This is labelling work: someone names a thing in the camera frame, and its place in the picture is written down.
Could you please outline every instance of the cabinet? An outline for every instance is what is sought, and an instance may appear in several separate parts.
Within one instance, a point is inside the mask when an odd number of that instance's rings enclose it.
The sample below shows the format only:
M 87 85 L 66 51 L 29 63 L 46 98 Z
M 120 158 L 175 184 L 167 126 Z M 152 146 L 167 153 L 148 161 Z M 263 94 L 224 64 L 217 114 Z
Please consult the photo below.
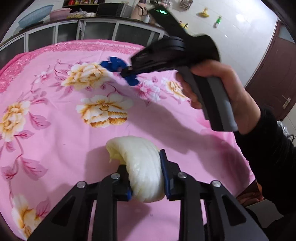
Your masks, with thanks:
M 29 34 L 29 51 L 42 48 L 54 43 L 55 27 L 45 28 Z
M 115 23 L 86 22 L 83 39 L 112 39 Z
M 147 46 L 151 30 L 119 24 L 115 40 Z
M 59 25 L 57 42 L 66 42 L 76 39 L 78 23 L 66 23 Z
M 2 69 L 17 54 L 24 52 L 24 37 L 12 42 L 0 51 L 0 69 Z
M 123 18 L 85 18 L 38 25 L 0 45 L 0 69 L 19 53 L 76 39 L 109 39 L 148 46 L 164 30 Z

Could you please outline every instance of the pink bedspread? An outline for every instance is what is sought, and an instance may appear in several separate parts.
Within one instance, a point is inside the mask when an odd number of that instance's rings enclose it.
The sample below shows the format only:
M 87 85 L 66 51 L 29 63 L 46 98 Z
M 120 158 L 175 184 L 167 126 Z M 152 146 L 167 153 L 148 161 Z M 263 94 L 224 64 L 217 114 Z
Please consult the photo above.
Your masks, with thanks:
M 78 181 L 115 172 L 105 144 L 118 136 L 151 140 L 182 171 L 218 179 L 234 195 L 254 180 L 233 133 L 210 129 L 174 71 L 141 74 L 130 87 L 98 65 L 110 56 L 129 61 L 142 48 L 65 42 L 16 56 L 0 71 L 0 212 L 17 236 L 26 239 Z M 177 240 L 179 210 L 166 199 L 119 203 L 118 239 Z

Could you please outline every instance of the white cabbage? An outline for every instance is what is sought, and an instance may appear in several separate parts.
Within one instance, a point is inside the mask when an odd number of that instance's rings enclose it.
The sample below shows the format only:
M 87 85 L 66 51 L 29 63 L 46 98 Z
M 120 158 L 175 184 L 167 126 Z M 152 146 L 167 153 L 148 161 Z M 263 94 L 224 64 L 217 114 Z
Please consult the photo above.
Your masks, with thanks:
M 133 197 L 155 202 L 164 197 L 163 174 L 158 148 L 141 137 L 116 137 L 106 143 L 111 159 L 126 164 Z

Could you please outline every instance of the bag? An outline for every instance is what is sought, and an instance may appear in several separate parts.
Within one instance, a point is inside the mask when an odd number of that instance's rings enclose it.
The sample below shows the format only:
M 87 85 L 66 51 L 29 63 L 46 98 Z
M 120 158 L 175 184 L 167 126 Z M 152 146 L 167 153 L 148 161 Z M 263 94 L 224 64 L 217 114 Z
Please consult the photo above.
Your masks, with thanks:
M 193 3 L 193 0 L 181 0 L 180 7 L 189 9 L 192 3 Z

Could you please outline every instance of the glass cabinet door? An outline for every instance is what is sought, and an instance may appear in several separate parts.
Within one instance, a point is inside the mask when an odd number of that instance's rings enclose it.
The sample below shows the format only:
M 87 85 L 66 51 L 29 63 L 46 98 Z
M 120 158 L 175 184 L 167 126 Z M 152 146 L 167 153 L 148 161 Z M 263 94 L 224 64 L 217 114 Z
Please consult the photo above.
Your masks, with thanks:
M 151 30 L 119 24 L 115 40 L 147 46 Z
M 29 51 L 53 44 L 54 29 L 50 27 L 29 34 Z
M 14 41 L 0 51 L 0 69 L 19 53 L 24 53 L 24 37 Z
M 115 23 L 86 22 L 83 39 L 112 39 Z
M 78 23 L 67 23 L 59 25 L 57 42 L 76 40 Z
M 152 41 L 151 41 L 151 42 L 152 42 L 152 43 L 153 43 L 153 42 L 156 42 L 156 41 L 158 40 L 158 38 L 159 38 L 159 35 L 160 35 L 159 33 L 154 32 L 154 35 L 153 35 L 153 38 L 152 38 Z

